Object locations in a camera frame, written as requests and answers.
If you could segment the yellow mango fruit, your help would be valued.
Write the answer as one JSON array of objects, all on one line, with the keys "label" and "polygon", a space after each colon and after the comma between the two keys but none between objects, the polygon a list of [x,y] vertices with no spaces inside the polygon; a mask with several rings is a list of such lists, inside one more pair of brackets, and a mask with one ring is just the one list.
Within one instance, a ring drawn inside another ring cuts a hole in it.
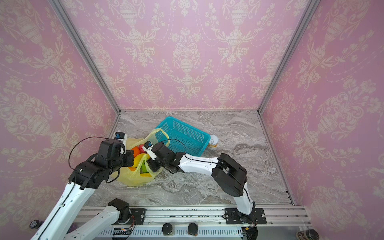
[{"label": "yellow mango fruit", "polygon": [[140,168],[142,166],[142,163],[146,162],[148,159],[150,159],[150,156],[148,154],[141,153],[134,158],[134,164],[132,167]]}]

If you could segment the teal plastic basket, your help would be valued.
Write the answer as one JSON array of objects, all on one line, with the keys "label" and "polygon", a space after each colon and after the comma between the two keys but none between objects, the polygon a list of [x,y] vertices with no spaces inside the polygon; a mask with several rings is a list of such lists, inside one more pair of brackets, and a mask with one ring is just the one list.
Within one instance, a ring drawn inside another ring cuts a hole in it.
[{"label": "teal plastic basket", "polygon": [[168,148],[200,157],[208,146],[210,135],[174,117],[165,118],[156,129],[169,135]]}]

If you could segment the yellow plastic bag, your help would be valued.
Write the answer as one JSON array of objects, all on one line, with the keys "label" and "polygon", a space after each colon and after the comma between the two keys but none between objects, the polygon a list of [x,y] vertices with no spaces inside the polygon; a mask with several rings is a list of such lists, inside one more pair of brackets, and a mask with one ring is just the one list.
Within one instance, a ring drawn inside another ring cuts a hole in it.
[{"label": "yellow plastic bag", "polygon": [[147,184],[155,179],[155,177],[162,172],[161,167],[156,172],[150,170],[148,161],[151,157],[147,153],[142,153],[137,150],[140,145],[150,141],[153,145],[158,143],[160,140],[166,140],[166,146],[169,145],[169,135],[161,128],[152,130],[144,139],[127,138],[127,150],[134,150],[137,152],[134,154],[134,165],[132,167],[124,167],[120,169],[120,175],[117,181],[128,186],[138,187]]}]

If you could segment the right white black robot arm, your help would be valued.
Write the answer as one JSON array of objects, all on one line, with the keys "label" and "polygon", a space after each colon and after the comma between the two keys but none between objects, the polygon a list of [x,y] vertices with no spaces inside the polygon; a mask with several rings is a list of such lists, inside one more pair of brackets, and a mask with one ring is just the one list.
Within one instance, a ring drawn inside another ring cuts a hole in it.
[{"label": "right white black robot arm", "polygon": [[227,154],[203,158],[184,152],[173,152],[164,143],[146,142],[143,149],[149,154],[148,170],[156,172],[164,168],[171,174],[198,173],[211,176],[220,188],[232,196],[237,205],[237,215],[245,224],[255,225],[256,204],[248,191],[247,170]]}]

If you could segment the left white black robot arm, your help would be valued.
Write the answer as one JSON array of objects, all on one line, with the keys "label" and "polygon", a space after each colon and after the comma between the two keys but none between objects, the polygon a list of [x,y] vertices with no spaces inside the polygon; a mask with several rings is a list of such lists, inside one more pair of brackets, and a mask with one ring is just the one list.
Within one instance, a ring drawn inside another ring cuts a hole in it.
[{"label": "left white black robot arm", "polygon": [[68,232],[101,183],[110,183],[110,175],[133,165],[133,151],[127,149],[126,141],[127,136],[122,132],[117,132],[113,139],[103,139],[99,151],[74,168],[62,196],[33,235],[34,240],[92,240],[107,227],[133,219],[129,204],[114,199],[93,219],[72,233]]}]

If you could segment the red fruit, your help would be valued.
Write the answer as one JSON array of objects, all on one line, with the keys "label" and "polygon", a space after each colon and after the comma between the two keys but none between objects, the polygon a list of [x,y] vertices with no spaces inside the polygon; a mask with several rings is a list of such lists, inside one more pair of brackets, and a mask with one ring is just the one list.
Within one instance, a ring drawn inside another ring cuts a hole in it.
[{"label": "red fruit", "polygon": [[144,145],[139,145],[139,150],[141,153],[145,153],[146,151],[144,150]]}]

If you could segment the white yellow tin can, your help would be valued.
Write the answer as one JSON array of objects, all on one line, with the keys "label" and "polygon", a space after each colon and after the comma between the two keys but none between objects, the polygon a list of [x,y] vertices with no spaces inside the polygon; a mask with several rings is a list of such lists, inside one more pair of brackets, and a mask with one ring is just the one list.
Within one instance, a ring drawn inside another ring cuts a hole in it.
[{"label": "white yellow tin can", "polygon": [[210,135],[210,140],[208,144],[209,149],[216,149],[218,147],[219,138],[216,135]]}]

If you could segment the left black round knob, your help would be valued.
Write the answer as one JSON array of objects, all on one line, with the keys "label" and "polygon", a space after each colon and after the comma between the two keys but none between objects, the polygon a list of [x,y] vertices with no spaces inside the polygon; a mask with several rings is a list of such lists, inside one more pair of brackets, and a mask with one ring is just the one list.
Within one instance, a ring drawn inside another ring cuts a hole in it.
[{"label": "left black round knob", "polygon": [[174,232],[174,227],[171,223],[165,223],[162,226],[162,233],[164,236],[170,236],[173,234],[173,232]]}]

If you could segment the black round knob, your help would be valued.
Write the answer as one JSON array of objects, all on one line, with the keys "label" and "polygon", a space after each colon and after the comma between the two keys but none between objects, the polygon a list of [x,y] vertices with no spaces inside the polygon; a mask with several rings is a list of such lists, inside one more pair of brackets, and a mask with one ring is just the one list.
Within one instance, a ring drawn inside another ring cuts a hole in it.
[{"label": "black round knob", "polygon": [[165,223],[162,226],[162,233],[164,236],[170,236],[173,234],[173,232],[174,232],[174,227],[171,223]]},{"label": "black round knob", "polygon": [[188,225],[188,235],[197,236],[199,232],[199,226],[196,223],[190,223]]}]

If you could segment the right black round knob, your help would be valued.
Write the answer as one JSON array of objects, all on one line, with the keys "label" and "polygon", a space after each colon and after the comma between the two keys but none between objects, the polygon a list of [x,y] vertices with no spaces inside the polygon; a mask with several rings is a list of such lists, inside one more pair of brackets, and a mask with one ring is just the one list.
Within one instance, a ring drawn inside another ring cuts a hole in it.
[{"label": "right black round knob", "polygon": [[190,223],[188,225],[188,235],[197,236],[199,232],[199,226],[196,223]]}]

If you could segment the purple plastic bottle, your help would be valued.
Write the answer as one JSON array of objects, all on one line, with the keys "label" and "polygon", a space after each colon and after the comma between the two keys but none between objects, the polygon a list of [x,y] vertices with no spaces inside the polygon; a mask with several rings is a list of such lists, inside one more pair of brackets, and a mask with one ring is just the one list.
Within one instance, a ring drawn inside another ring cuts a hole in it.
[{"label": "purple plastic bottle", "polygon": [[41,225],[42,225],[42,222],[40,220],[33,220],[30,223],[29,228],[30,229],[38,229]]}]

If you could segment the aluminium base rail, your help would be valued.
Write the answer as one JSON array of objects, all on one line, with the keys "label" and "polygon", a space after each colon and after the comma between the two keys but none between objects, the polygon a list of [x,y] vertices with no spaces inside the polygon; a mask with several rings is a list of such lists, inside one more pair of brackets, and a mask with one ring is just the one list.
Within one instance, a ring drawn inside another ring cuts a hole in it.
[{"label": "aluminium base rail", "polygon": [[[233,205],[142,206],[125,225],[111,225],[96,240],[295,240],[296,233],[313,226],[303,207],[257,205],[256,224],[235,218]],[[171,223],[174,232],[164,236],[162,226]],[[188,235],[188,225],[199,226],[197,236]]]}]

